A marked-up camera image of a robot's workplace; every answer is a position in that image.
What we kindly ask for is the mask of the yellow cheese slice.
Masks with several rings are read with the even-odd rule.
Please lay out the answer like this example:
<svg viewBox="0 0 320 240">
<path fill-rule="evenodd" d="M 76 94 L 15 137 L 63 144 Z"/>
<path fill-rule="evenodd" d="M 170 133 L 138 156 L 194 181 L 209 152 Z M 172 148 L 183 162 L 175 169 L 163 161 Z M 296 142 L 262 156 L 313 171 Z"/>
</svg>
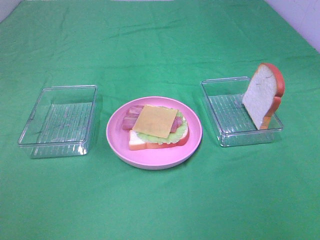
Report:
<svg viewBox="0 0 320 240">
<path fill-rule="evenodd" d="M 164 106 L 145 105 L 132 130 L 159 138 L 167 138 L 178 110 Z"/>
</svg>

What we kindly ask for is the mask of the green lettuce leaf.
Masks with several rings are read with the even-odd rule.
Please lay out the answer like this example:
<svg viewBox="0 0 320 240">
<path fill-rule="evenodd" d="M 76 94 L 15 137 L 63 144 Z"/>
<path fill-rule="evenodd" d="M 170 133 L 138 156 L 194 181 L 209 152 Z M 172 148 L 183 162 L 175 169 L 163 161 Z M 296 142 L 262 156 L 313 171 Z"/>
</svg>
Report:
<svg viewBox="0 0 320 240">
<path fill-rule="evenodd" d="M 182 140 L 188 133 L 188 123 L 185 116 L 178 111 L 174 119 L 173 125 L 175 126 L 175 132 L 170 132 L 167 138 L 152 136 L 145 133 L 137 132 L 137 137 L 142 141 L 153 144 L 176 144 Z"/>
</svg>

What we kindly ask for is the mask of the bacon strip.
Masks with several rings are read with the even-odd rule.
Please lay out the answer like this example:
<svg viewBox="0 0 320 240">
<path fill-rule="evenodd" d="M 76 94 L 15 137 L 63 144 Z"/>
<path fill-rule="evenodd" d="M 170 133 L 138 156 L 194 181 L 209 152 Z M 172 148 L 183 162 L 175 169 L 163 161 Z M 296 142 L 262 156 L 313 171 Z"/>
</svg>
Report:
<svg viewBox="0 0 320 240">
<path fill-rule="evenodd" d="M 133 114 L 133 115 L 139 115 L 143 110 L 143 108 L 144 108 L 143 105 L 133 105 L 128 109 L 127 113 Z"/>
<path fill-rule="evenodd" d="M 135 125 L 139 115 L 135 113 L 127 113 L 122 120 L 122 129 L 131 130 Z M 170 133 L 175 133 L 177 129 L 182 125 L 183 119 L 180 116 L 176 116 L 170 129 Z"/>
</svg>

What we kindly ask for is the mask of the bacon strip front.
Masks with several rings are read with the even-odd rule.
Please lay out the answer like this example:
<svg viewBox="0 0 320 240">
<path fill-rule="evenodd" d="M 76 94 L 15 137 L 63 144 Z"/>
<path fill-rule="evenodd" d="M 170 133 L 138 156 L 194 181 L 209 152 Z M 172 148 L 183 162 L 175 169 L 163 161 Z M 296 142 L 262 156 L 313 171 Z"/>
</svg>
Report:
<svg viewBox="0 0 320 240">
<path fill-rule="evenodd" d="M 135 113 L 127 113 L 122 120 L 122 129 L 131 130 L 135 125 L 139 115 Z M 175 133 L 177 129 L 182 125 L 183 119 L 180 116 L 176 116 L 170 129 L 170 133 Z"/>
</svg>

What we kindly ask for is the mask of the toast bread slice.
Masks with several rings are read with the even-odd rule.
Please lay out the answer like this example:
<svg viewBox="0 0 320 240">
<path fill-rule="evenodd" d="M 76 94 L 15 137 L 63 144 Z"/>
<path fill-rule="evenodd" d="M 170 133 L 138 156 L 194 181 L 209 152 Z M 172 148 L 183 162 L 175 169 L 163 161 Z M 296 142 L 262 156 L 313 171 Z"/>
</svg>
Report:
<svg viewBox="0 0 320 240">
<path fill-rule="evenodd" d="M 187 135 L 178 141 L 177 143 L 170 143 L 170 144 L 157 144 L 157 143 L 150 143 L 150 142 L 145 142 L 138 138 L 137 132 L 130 130 L 129 131 L 129 142 L 128 146 L 131 151 L 136 151 L 136 150 L 145 150 L 145 149 L 163 149 L 163 148 L 172 148 L 172 147 L 177 147 L 177 146 L 183 146 L 187 143 L 189 140 L 189 128 Z"/>
<path fill-rule="evenodd" d="M 242 104 L 258 130 L 269 127 L 284 92 L 285 80 L 281 71 L 274 64 L 261 63 L 242 98 Z"/>
</svg>

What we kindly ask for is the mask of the pink round plate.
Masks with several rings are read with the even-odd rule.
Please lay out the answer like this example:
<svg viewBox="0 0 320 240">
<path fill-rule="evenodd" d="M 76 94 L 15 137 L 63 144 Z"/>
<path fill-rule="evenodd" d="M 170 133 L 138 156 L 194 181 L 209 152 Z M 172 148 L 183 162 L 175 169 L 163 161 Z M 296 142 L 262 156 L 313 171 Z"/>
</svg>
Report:
<svg viewBox="0 0 320 240">
<path fill-rule="evenodd" d="M 189 138 L 182 146 L 158 149 L 129 149 L 129 133 L 122 129 L 127 110 L 134 105 L 164 106 L 178 109 L 186 117 Z M 105 130 L 106 139 L 113 152 L 125 163 L 147 170 L 162 170 L 177 166 L 187 160 L 200 145 L 203 129 L 196 113 L 184 103 L 163 96 L 147 96 L 129 101 L 119 107 L 109 118 Z"/>
</svg>

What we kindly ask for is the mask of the clear right plastic container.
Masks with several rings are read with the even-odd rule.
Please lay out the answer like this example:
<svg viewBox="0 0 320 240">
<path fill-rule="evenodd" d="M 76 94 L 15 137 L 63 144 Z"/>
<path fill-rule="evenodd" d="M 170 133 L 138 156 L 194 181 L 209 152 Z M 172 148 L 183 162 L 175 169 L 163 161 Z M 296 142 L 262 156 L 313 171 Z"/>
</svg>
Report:
<svg viewBox="0 0 320 240">
<path fill-rule="evenodd" d="M 203 102 L 216 138 L 222 147 L 278 142 L 284 126 L 271 117 L 268 129 L 258 130 L 242 103 L 248 76 L 207 79 L 200 82 Z"/>
</svg>

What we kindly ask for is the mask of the clear plastic container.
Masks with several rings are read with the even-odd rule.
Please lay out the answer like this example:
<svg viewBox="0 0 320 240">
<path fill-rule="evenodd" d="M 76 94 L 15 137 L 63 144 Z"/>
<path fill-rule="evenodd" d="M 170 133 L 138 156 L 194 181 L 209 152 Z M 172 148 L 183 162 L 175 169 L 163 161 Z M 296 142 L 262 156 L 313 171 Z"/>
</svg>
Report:
<svg viewBox="0 0 320 240">
<path fill-rule="evenodd" d="M 278 142 L 284 126 L 271 117 L 268 129 L 258 130 L 242 103 L 248 76 L 207 79 L 200 82 L 203 102 L 216 138 L 222 147 Z"/>
<path fill-rule="evenodd" d="M 43 88 L 17 145 L 31 159 L 86 155 L 95 125 L 96 85 Z"/>
</svg>

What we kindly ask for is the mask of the clear left plastic container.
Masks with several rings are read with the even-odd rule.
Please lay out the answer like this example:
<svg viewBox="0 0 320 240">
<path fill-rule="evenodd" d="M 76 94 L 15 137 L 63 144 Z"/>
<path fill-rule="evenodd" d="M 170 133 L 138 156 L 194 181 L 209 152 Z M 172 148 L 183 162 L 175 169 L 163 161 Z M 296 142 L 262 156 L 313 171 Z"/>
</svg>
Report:
<svg viewBox="0 0 320 240">
<path fill-rule="evenodd" d="M 17 145 L 31 159 L 86 155 L 95 125 L 96 85 L 43 88 Z"/>
</svg>

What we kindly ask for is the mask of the green tablecloth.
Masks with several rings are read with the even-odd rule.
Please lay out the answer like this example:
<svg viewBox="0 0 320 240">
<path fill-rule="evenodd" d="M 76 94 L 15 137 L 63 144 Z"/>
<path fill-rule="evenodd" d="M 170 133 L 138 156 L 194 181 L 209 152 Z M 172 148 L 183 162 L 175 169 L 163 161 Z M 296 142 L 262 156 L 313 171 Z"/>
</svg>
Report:
<svg viewBox="0 0 320 240">
<path fill-rule="evenodd" d="M 201 81 L 282 72 L 268 144 L 221 147 Z M 30 159 L 17 141 L 42 88 L 96 85 L 87 155 Z M 142 170 L 105 134 L 121 105 L 166 96 L 202 141 L 184 163 Z M 0 25 L 3 240 L 317 240 L 320 56 L 263 0 L 23 1 Z"/>
</svg>

